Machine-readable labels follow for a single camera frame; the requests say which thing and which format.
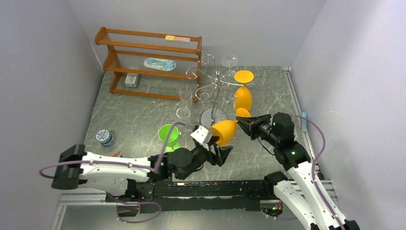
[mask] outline gray marble table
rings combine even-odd
[[[251,71],[255,78],[248,86],[252,93],[252,116],[263,114],[275,114],[284,112],[295,113],[295,104],[288,80],[280,67],[238,67],[237,70],[246,69]],[[203,71],[212,75],[213,67],[203,67]],[[179,95],[180,91],[196,88],[193,80],[169,79],[157,76],[140,76],[137,88],[128,88],[124,84],[125,77],[121,77],[117,86],[118,89],[130,89],[140,92],[164,93]],[[158,138],[158,130],[165,124],[176,120],[176,109],[178,101],[138,97],[123,94],[109,93],[109,87],[113,80],[113,73],[106,72],[100,87],[99,95],[92,112],[90,125],[86,134],[84,144],[86,151],[100,155],[109,155],[117,150],[121,151],[124,157],[137,158],[159,154],[162,143]],[[236,83],[233,78],[226,78],[227,81]],[[210,83],[209,78],[202,77],[202,86]],[[223,85],[225,94],[233,93],[238,86]],[[201,112],[211,107],[210,100],[199,101],[191,106],[192,122],[198,124]],[[219,103],[219,107],[226,112],[228,119],[235,119],[235,110],[232,104]],[[296,139],[304,145],[300,132],[299,123],[294,119],[297,131]],[[110,148],[104,148],[95,138],[96,133],[101,129],[111,131],[115,138],[115,144]],[[193,142],[190,138],[181,138],[180,144],[183,147],[192,148]],[[216,181],[216,180],[249,180],[262,179],[265,175],[282,170],[276,159],[268,154],[258,143],[251,141],[249,137],[237,128],[236,135],[228,145],[234,149],[222,167],[204,164],[204,168],[193,173],[186,181]]]

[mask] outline white box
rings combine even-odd
[[[127,73],[125,78],[125,85],[127,87],[137,87],[139,75],[137,73]]]

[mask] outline marble surface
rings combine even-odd
[[[154,214],[137,214],[128,220],[143,220]],[[281,217],[294,214],[285,207]],[[304,230],[298,219],[274,221],[260,212],[232,210],[199,210],[162,212],[157,218],[142,224],[124,224],[116,219],[112,206],[68,206],[61,230]]]
[[[237,70],[246,69],[251,71],[255,78],[248,86],[252,93],[253,106],[250,110],[252,116],[263,114],[275,114],[284,112],[294,114],[294,102],[291,96],[288,80],[280,67],[238,67]],[[203,67],[203,71],[212,75],[214,67]],[[140,92],[164,93],[179,95],[180,91],[195,90],[193,80],[180,80],[162,78],[157,76],[140,76],[137,88],[128,88],[124,84],[125,77],[121,77],[118,89],[127,89]],[[123,94],[109,93],[109,87],[113,80],[113,73],[106,72],[97,97],[89,129],[84,144],[86,151],[100,155],[110,155],[120,150],[124,157],[137,158],[159,154],[162,142],[158,138],[158,130],[165,124],[176,121],[176,109],[180,102],[138,97]],[[231,83],[236,83],[231,77],[226,78]],[[201,85],[210,84],[208,77],[202,77]],[[238,86],[222,85],[225,95],[237,90]],[[214,87],[208,87],[203,92],[212,93]],[[190,107],[192,123],[198,124],[201,112],[211,107],[210,100],[193,103]],[[219,108],[225,111],[228,119],[235,119],[235,110],[232,104],[219,102]],[[304,145],[302,135],[297,135],[299,123],[293,119],[296,126],[296,139]],[[95,138],[101,129],[111,131],[115,138],[115,144],[110,148],[104,148]],[[204,168],[193,173],[186,181],[216,181],[216,180],[249,180],[263,179],[269,173],[282,169],[276,159],[268,154],[258,143],[251,141],[249,137],[237,128],[234,138],[228,143],[234,146],[233,151],[222,167],[204,164]],[[191,138],[180,138],[180,145],[193,148]]]

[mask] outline blue white jar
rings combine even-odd
[[[105,129],[97,132],[96,140],[105,148],[111,147],[114,144],[114,138],[112,134]]]

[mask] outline wooden rack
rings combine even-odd
[[[141,75],[155,75],[168,78],[190,79],[186,76],[189,68],[201,69],[202,37],[190,37],[189,43],[165,40],[167,34],[147,33],[128,30],[115,30],[100,28],[94,42],[97,45],[107,45],[108,55],[103,63],[103,70],[114,71],[114,79],[110,85],[111,93],[121,93],[143,97],[180,100],[179,96],[164,95],[147,92],[134,92],[116,89],[122,73],[137,73]],[[161,58],[176,60],[176,68],[172,71],[161,71],[146,68],[143,64],[146,58]],[[200,88],[200,71],[194,71],[197,75],[197,87]]]

